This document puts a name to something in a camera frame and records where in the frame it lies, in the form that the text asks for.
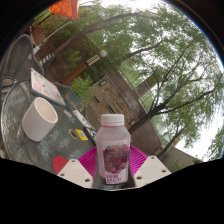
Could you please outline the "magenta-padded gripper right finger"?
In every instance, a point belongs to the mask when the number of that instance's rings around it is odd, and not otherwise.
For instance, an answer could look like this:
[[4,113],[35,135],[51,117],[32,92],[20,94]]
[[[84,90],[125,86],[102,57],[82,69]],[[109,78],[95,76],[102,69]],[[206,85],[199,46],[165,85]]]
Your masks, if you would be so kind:
[[155,155],[147,156],[134,146],[130,147],[130,170],[136,188],[171,174]]

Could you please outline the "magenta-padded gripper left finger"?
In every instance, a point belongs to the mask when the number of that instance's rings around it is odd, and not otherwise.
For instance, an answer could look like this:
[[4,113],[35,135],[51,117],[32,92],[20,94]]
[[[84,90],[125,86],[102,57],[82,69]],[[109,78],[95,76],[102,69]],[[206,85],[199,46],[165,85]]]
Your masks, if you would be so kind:
[[97,167],[97,148],[94,147],[79,159],[67,160],[62,156],[56,157],[56,174],[84,188],[93,186]]

